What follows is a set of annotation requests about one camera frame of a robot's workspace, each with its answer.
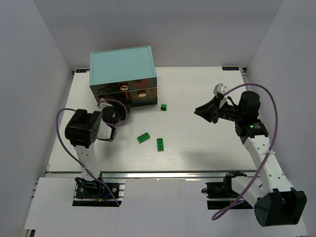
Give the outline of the green long lego brick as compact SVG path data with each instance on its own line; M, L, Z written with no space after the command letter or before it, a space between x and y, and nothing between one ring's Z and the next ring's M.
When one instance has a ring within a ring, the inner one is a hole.
M137 137L137 141L141 144L141 143L143 143L143 142L149 140L150 138L151 138L151 137L150 137L149 133L146 132L146 133L144 133L144 134L138 136L138 137Z

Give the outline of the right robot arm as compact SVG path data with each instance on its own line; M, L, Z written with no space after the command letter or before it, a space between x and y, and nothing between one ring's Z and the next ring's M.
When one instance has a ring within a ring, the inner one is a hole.
M307 197L303 191L295 190L270 148L269 134L258 118L260 105L260 96L252 91L244 91L237 105L229 105L223 94L217 93L194 113L212 123L218 119L235 123L236 134L249 152L262 183L262 187L255 185L241 172L227 173L223 189L239 194L249 203L262 227L296 225Z

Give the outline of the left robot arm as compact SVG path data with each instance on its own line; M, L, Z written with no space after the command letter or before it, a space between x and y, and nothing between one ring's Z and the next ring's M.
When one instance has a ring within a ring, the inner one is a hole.
M91 185L93 189L103 182L102 172L96 158L95 141L112 142L117 128L122 126L129 113L125 105L105 103L101 110L89 113L77 109L65 128L65 138L74 147L75 157L81 166L79 184Z

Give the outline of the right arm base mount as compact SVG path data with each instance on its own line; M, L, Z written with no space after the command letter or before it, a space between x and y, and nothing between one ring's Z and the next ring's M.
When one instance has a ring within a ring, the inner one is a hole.
M221 182L205 183L206 187L201 190L207 194L207 209L219 210L230 205L237 197L238 193L232 190L232 179L237 177L247 177L244 172L228 172Z

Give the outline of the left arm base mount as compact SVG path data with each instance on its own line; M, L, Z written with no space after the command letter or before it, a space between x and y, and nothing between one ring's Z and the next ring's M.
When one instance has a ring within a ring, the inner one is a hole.
M75 178L76 187L72 206L118 207L109 190L99 182Z

